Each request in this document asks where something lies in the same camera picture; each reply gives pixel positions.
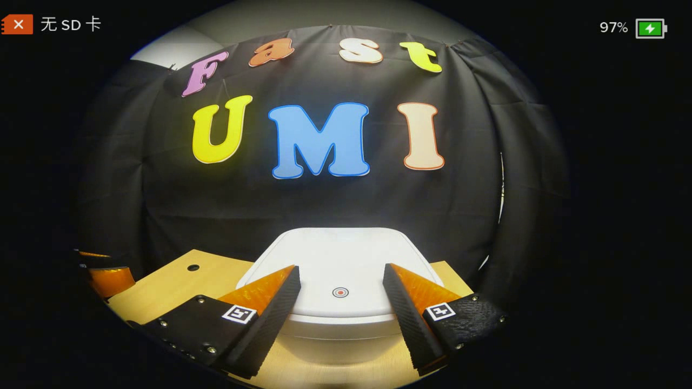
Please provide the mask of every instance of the textured black pad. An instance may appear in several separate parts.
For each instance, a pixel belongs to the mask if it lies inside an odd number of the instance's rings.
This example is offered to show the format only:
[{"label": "textured black pad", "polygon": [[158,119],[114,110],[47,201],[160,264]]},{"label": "textured black pad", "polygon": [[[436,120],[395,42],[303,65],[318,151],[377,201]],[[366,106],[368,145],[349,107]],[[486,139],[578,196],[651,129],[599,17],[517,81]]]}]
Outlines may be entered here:
[{"label": "textured black pad", "polygon": [[222,360],[219,368],[245,379],[257,375],[300,292],[298,266],[286,277],[257,322]]},{"label": "textured black pad", "polygon": [[425,310],[423,318],[447,354],[485,338],[507,323],[506,314],[478,293],[447,302],[446,306],[433,305]]},{"label": "textured black pad", "polygon": [[[223,316],[232,308],[231,313],[238,310],[237,315],[247,319],[247,323],[224,318]],[[200,363],[212,365],[224,350],[233,347],[258,320],[257,312],[251,314],[252,311],[199,295],[156,320],[141,325],[140,329],[167,347],[178,350]]]},{"label": "textured black pad", "polygon": [[426,322],[418,314],[397,272],[390,264],[385,265],[382,281],[394,313],[397,315],[401,334],[411,354],[411,362],[416,370],[428,367],[432,362],[442,358],[444,352],[435,336],[428,329]]}]

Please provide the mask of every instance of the wooden surface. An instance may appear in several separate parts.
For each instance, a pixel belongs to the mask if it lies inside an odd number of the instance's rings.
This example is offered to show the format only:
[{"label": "wooden surface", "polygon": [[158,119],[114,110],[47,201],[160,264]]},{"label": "wooden surface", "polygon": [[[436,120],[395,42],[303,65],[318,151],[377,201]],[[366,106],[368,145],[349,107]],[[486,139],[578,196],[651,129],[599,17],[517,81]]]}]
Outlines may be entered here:
[{"label": "wooden surface", "polygon": [[[199,269],[189,271],[193,264]],[[235,290],[252,264],[192,250],[112,297],[108,305],[123,320],[143,324],[195,295],[220,298]],[[462,297],[473,293],[446,262],[431,266],[447,289]],[[352,357],[362,360],[364,354],[369,356],[369,361],[349,363]],[[411,364],[400,334],[362,341],[319,341],[279,335],[256,377],[250,380],[231,377],[266,389],[386,389],[421,378]]]}]

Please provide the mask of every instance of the black backdrop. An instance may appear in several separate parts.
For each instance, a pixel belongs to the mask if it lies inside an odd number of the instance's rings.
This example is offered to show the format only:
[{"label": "black backdrop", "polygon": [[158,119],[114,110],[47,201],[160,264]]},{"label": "black backdrop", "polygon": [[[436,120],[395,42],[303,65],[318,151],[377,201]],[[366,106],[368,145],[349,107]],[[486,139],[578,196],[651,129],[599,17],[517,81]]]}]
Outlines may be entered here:
[{"label": "black backdrop", "polygon": [[[257,47],[283,37],[292,39],[293,54],[248,66]],[[346,37],[374,40],[385,59],[341,59]],[[442,72],[419,69],[399,42],[438,53]],[[139,279],[192,249],[253,261],[293,228],[393,228],[508,309],[527,269],[560,237],[570,189],[554,119],[525,76],[483,39],[447,47],[382,28],[323,26],[224,51],[229,58],[190,96],[181,92],[192,64],[169,72],[133,61],[107,83],[77,140],[78,166],[86,167],[76,204],[80,250],[117,257],[114,265],[129,266]],[[242,95],[253,101],[237,152],[220,163],[196,160],[193,114]],[[368,107],[362,143],[370,171],[334,177],[326,168],[319,175],[305,169],[297,179],[275,179],[278,134],[267,113],[299,105],[321,129],[342,102]],[[397,106],[405,102],[437,108],[441,169],[403,164],[409,134]],[[225,111],[213,117],[212,144],[225,139],[227,123]],[[333,158],[334,150],[325,163]]]},{"label": "black backdrop", "polygon": [[[98,10],[118,24],[98,36],[3,37],[10,216],[3,305],[15,331],[6,354],[18,373],[10,386],[228,387],[133,337],[89,294],[66,257],[77,240],[67,206],[77,182],[70,153],[86,107],[101,80],[190,10],[152,3],[132,12],[135,5],[123,2],[94,10],[27,7],[9,4],[12,12],[64,17]],[[669,309],[685,285],[676,238],[685,230],[688,195],[682,134],[689,128],[689,78],[682,70],[689,67],[683,43],[690,34],[683,10],[484,3],[441,11],[497,46],[535,83],[565,137],[574,200],[562,250],[532,269],[517,292],[512,330],[417,387],[682,383],[689,368],[666,355],[681,347],[678,334],[689,328],[676,320],[684,311]],[[601,21],[631,23],[643,15],[666,18],[664,41],[598,32]],[[78,68],[77,58],[95,64]]]}]

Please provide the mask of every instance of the letter m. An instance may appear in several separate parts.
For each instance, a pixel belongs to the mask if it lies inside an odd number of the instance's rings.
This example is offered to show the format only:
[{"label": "letter m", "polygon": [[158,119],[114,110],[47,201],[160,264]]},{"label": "letter m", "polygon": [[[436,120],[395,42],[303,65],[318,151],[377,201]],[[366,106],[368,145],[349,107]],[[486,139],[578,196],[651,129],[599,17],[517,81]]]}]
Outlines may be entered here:
[{"label": "letter m", "polygon": [[299,152],[310,172],[318,175],[334,148],[334,162],[329,172],[334,176],[364,176],[370,166],[363,158],[363,118],[367,107],[355,102],[337,104],[325,126],[315,127],[305,110],[298,105],[284,105],[269,111],[276,123],[279,164],[272,174],[277,179],[297,179],[303,168],[298,165]]}]

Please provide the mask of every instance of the orange letter a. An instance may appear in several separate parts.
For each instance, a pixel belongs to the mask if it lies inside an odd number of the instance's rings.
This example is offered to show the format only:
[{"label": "orange letter a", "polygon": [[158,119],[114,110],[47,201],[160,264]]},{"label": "orange letter a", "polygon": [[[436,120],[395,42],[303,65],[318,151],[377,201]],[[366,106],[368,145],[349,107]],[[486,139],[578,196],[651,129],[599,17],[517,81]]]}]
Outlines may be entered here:
[{"label": "orange letter a", "polygon": [[291,48],[291,38],[281,38],[261,45],[248,63],[251,67],[263,65],[288,57],[295,49]]}]

